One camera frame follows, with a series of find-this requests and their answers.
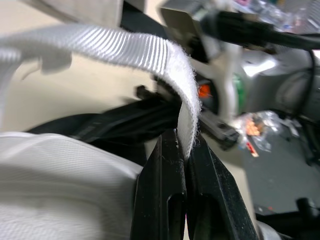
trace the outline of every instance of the clutter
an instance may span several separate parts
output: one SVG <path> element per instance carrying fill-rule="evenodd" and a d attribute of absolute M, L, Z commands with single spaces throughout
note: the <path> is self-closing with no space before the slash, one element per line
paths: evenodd
<path fill-rule="evenodd" d="M 268 137 L 278 135 L 282 130 L 280 118 L 272 111 L 247 113 L 238 117 L 232 126 L 241 136 L 239 138 L 240 147 L 243 149 L 249 148 L 251 153 L 253 153 L 252 149 L 254 149 L 250 147 L 251 139 L 260 150 L 271 152 L 272 145 L 268 141 Z"/>

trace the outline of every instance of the silver metal part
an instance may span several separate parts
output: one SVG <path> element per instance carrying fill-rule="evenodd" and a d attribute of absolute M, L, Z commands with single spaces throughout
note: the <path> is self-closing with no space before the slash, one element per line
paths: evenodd
<path fill-rule="evenodd" d="M 320 70 L 317 70 L 312 91 L 305 103 L 302 115 L 307 119 L 320 122 Z"/>
<path fill-rule="evenodd" d="M 205 34 L 208 14 L 218 13 L 208 0 L 169 0 L 161 7 L 162 17 L 167 25 L 168 34 L 180 44 L 187 54 L 192 55 L 193 41 L 200 41 L 208 60 L 221 53 L 221 43 Z"/>
<path fill-rule="evenodd" d="M 241 70 L 246 112 L 276 109 L 292 113 L 301 101 L 310 74 L 306 51 L 292 49 L 278 55 L 245 51 Z"/>

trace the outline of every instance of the white plastic part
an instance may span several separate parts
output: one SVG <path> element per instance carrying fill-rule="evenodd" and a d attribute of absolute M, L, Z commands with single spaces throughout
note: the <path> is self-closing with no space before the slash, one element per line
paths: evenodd
<path fill-rule="evenodd" d="M 103 27 L 120 24 L 124 0 L 41 0 L 82 23 Z"/>

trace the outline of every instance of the black plastic part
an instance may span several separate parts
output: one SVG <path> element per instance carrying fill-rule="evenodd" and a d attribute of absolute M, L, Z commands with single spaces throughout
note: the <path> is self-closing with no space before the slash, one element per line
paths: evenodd
<path fill-rule="evenodd" d="M 126 1 L 123 2 L 120 27 L 133 33 L 152 34 L 168 39 L 165 27 L 135 8 Z"/>
<path fill-rule="evenodd" d="M 203 111 L 199 119 L 201 129 L 209 132 L 222 150 L 226 151 L 238 142 L 240 134 L 211 111 Z"/>
<path fill-rule="evenodd" d="M 130 240 L 182 240 L 184 161 L 175 130 L 167 130 L 137 179 Z"/>
<path fill-rule="evenodd" d="M 265 47 L 268 43 L 268 33 L 274 26 L 269 23 L 253 20 L 253 15 L 221 11 L 207 21 L 215 22 L 216 29 L 209 29 L 207 34 L 224 42 L 244 47 Z"/>
<path fill-rule="evenodd" d="M 236 181 L 201 135 L 186 168 L 191 240 L 258 240 Z"/>
<path fill-rule="evenodd" d="M 180 106 L 152 97 L 108 110 L 83 124 L 72 137 L 91 143 L 121 138 L 122 143 L 145 142 L 177 126 Z"/>

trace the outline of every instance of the white strap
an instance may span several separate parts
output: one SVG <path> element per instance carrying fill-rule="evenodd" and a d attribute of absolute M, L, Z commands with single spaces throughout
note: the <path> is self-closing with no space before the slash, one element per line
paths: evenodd
<path fill-rule="evenodd" d="M 41 70 L 48 73 L 68 68 L 72 52 L 150 72 L 170 85 L 182 99 L 177 130 L 184 156 L 190 155 L 200 112 L 194 72 L 181 47 L 150 34 L 67 24 L 0 38 L 0 114 L 8 83 L 23 61 L 41 58 Z"/>

